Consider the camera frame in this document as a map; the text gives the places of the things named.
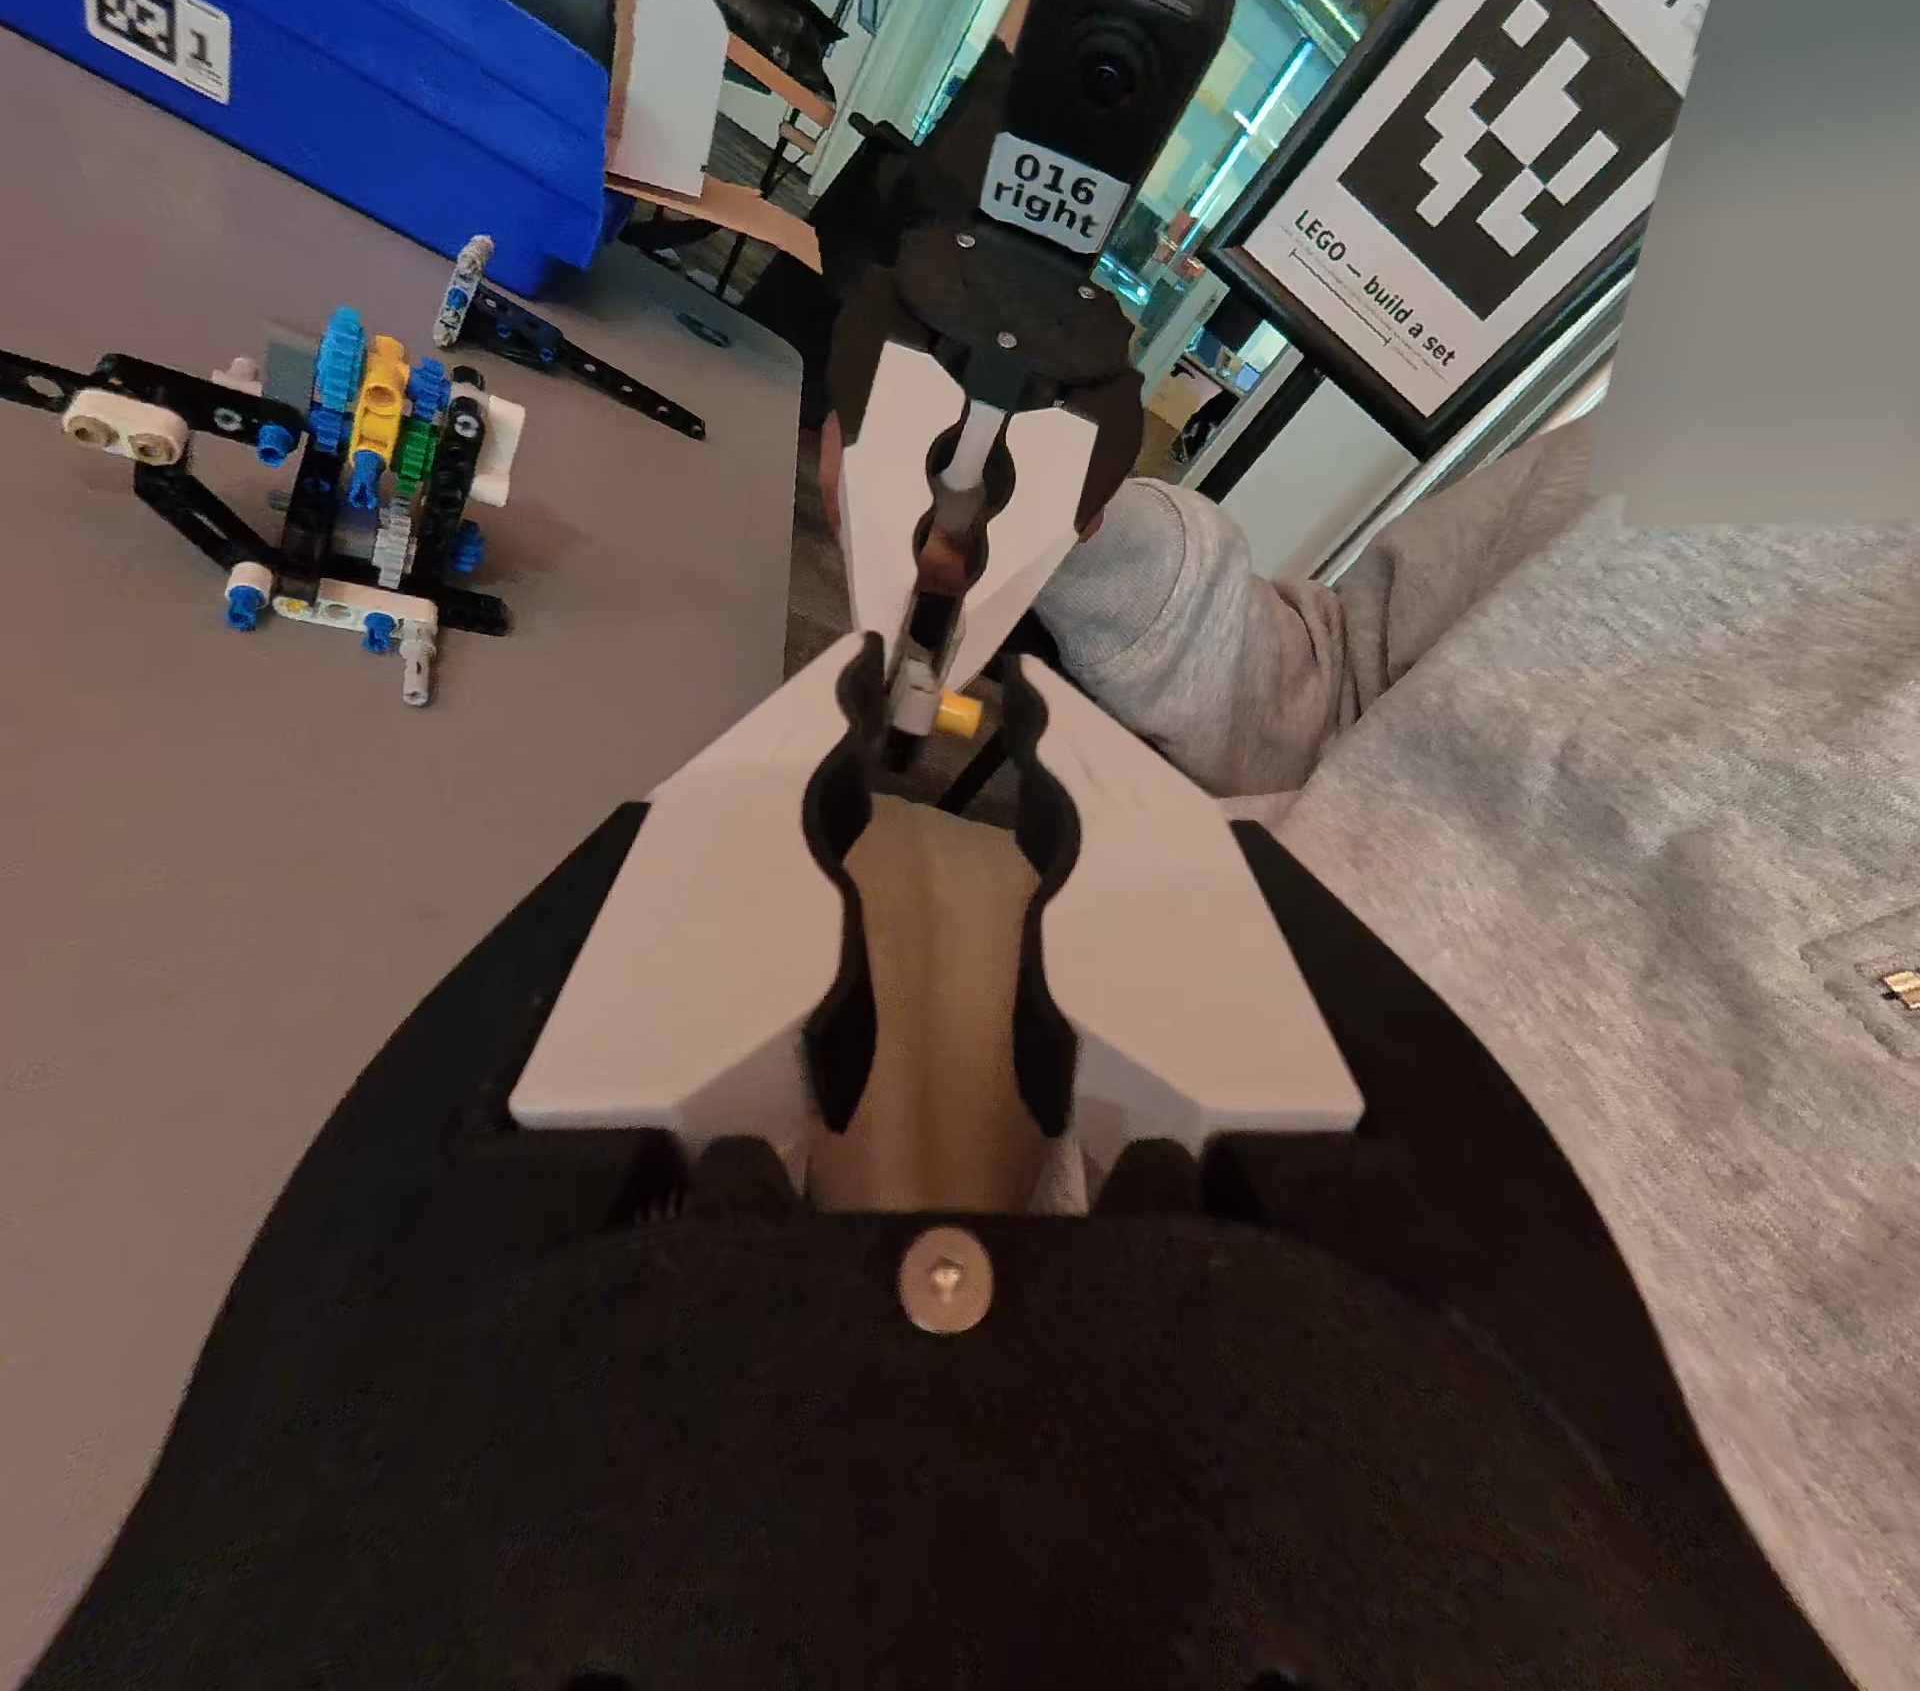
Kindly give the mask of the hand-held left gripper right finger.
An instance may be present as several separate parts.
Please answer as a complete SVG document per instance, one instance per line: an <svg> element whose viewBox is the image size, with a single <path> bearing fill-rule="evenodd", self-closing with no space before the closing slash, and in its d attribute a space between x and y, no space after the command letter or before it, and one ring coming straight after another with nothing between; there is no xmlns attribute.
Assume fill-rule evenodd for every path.
<svg viewBox="0 0 1920 1691"><path fill-rule="evenodd" d="M1028 655L1008 757L1034 871L1012 1013L1034 1123L1097 1181L1139 1143L1354 1131L1362 1091L1251 867L1268 831Z"/></svg>

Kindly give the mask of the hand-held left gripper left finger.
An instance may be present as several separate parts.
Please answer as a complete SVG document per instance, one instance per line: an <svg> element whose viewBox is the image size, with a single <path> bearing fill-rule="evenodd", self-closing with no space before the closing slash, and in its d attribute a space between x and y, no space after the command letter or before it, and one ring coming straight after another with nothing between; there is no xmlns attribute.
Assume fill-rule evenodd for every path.
<svg viewBox="0 0 1920 1691"><path fill-rule="evenodd" d="M804 1181L851 1119L876 1001L851 845L871 821L883 645L850 633L666 779L510 1093L530 1131L763 1139Z"/></svg>

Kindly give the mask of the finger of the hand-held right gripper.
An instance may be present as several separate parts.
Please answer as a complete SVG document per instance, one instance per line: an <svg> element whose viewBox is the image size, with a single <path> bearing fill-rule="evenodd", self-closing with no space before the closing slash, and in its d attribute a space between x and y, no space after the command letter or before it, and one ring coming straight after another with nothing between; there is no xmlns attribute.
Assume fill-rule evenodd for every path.
<svg viewBox="0 0 1920 1691"><path fill-rule="evenodd" d="M963 419L963 389L939 361L883 345L838 473L850 615L893 669L907 651L948 675L959 643L961 521L930 463Z"/></svg>
<svg viewBox="0 0 1920 1691"><path fill-rule="evenodd" d="M987 459L1006 463L1006 487L992 491L979 513L981 557L937 667L946 691L972 685L1077 541L1093 443L1095 425L1067 407L1022 409L1008 419Z"/></svg>

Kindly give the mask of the grey lego beam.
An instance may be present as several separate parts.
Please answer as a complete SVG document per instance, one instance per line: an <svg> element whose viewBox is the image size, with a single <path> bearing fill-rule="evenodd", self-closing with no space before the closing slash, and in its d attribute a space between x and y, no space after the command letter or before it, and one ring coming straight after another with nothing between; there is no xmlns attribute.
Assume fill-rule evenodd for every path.
<svg viewBox="0 0 1920 1691"><path fill-rule="evenodd" d="M965 555L954 533L928 519L888 663L888 731L923 739L939 713L944 673L963 609Z"/></svg>

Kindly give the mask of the person's right forearm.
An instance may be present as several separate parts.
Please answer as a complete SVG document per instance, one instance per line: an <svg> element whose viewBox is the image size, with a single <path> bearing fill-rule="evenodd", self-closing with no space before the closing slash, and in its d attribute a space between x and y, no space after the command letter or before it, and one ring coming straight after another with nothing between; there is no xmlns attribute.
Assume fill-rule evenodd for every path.
<svg viewBox="0 0 1920 1691"><path fill-rule="evenodd" d="M1264 577L1220 505L1130 479L1031 609L1064 673L1204 791L1290 795L1587 507L1592 455L1583 421L1527 439L1392 519L1334 585Z"/></svg>

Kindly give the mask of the multicoloured lego model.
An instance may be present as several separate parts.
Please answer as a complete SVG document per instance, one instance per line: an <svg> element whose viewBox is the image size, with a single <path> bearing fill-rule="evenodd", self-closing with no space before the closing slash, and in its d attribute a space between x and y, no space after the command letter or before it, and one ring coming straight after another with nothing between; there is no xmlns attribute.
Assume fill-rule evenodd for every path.
<svg viewBox="0 0 1920 1691"><path fill-rule="evenodd" d="M402 703L426 709L443 633L512 629L507 605L471 585L486 555L475 511L510 501L525 409L474 357L708 437L694 411L494 285L494 257L486 233L459 247L418 357L337 307L285 369L233 359L197 377L130 355L74 369L3 351L1 393L130 467L137 501L222 573L230 629L276 615L348 633L394 655Z"/></svg>

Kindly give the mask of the black framed sign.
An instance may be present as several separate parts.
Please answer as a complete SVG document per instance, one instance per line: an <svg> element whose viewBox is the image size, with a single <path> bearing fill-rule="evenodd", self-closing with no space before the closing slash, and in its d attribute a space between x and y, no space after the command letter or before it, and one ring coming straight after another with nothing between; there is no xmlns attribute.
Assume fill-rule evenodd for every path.
<svg viewBox="0 0 1920 1691"><path fill-rule="evenodd" d="M1212 271L1425 459L1637 259L1711 0L1392 0Z"/></svg>

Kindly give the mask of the open cardboard box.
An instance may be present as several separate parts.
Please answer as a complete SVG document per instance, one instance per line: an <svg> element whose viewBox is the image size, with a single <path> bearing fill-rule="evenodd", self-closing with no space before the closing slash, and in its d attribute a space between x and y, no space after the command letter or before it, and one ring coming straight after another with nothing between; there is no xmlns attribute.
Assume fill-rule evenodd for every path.
<svg viewBox="0 0 1920 1691"><path fill-rule="evenodd" d="M708 169L737 43L713 0L613 0L604 181L676 219L748 237L822 271L809 223Z"/></svg>

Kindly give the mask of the blue plastic bin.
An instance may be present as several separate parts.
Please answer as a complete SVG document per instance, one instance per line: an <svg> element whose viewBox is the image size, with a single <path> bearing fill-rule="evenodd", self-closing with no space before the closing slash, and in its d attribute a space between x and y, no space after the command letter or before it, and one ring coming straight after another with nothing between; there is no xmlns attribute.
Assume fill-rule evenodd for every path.
<svg viewBox="0 0 1920 1691"><path fill-rule="evenodd" d="M426 249L540 295L629 211L611 63L514 0L1 0L3 27Z"/></svg>

